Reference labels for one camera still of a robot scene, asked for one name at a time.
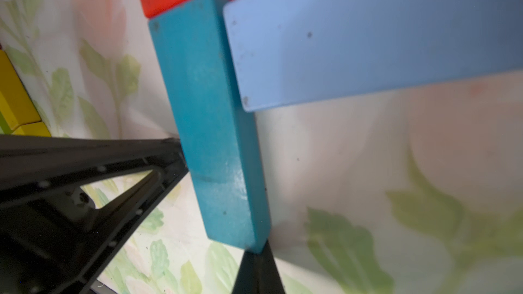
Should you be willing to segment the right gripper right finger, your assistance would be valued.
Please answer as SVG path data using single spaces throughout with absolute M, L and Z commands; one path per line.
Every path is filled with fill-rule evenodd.
M 269 242 L 260 254 L 245 251 L 232 294 L 285 294 Z

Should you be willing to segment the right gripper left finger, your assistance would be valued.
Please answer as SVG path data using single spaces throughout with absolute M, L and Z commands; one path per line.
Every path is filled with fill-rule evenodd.
M 90 293 L 187 172 L 174 138 L 1 136 L 1 292 Z

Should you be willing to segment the yellow block crosswise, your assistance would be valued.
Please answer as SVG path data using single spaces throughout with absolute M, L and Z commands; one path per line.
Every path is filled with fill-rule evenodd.
M 12 132 L 12 135 L 51 137 L 47 126 L 43 122 L 21 125 Z

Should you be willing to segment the short yellow block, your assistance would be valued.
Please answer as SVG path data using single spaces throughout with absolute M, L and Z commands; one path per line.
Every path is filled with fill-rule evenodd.
M 1 114 L 12 132 L 21 125 L 42 121 L 3 50 L 1 50 Z

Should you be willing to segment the teal block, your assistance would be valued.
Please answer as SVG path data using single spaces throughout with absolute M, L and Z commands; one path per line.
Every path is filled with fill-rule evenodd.
M 148 23 L 207 236 L 260 253 L 271 221 L 256 120 L 242 108 L 227 0 L 189 0 Z

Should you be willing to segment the light blue block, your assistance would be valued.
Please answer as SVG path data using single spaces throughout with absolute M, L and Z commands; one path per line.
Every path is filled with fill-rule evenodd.
M 522 0 L 234 0 L 248 112 L 516 71 Z

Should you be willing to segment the green block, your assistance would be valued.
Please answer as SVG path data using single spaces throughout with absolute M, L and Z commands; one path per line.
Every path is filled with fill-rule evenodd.
M 12 129 L 10 128 L 2 114 L 0 114 L 0 131 L 1 134 L 5 135 L 9 135 L 12 133 Z

